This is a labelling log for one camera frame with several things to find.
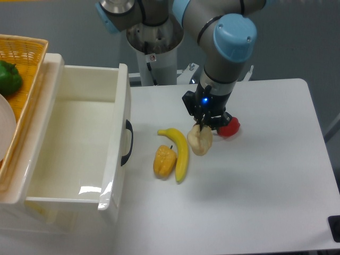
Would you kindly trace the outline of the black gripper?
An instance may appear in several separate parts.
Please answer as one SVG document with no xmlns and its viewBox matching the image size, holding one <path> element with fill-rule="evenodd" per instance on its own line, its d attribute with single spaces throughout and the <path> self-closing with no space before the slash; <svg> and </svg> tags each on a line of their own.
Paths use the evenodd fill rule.
<svg viewBox="0 0 340 255">
<path fill-rule="evenodd" d="M 226 104 L 232 91 L 232 83 L 199 82 L 195 92 L 187 91 L 183 95 L 185 107 L 200 131 L 218 130 L 229 124 L 233 116 L 226 111 Z"/>
</svg>

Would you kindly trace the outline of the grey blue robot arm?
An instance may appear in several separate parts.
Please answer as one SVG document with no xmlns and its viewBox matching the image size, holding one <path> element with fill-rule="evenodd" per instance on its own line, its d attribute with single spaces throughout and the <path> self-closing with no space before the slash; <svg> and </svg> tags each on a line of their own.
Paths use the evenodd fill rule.
<svg viewBox="0 0 340 255">
<path fill-rule="evenodd" d="M 177 48 L 190 35 L 205 52 L 197 89 L 183 102 L 200 126 L 220 130 L 232 116 L 226 103 L 250 58 L 257 29 L 249 15 L 268 1 L 98 1 L 110 33 L 125 32 L 144 86 L 176 82 Z"/>
</svg>

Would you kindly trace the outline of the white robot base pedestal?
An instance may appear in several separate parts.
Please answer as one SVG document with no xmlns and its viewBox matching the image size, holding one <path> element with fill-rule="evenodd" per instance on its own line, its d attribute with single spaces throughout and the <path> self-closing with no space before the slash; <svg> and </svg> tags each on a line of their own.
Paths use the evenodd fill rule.
<svg viewBox="0 0 340 255">
<path fill-rule="evenodd" d="M 126 37 L 137 56 L 142 86 L 177 84 L 177 48 L 184 30 L 174 15 L 157 27 L 139 23 L 127 29 Z"/>
</svg>

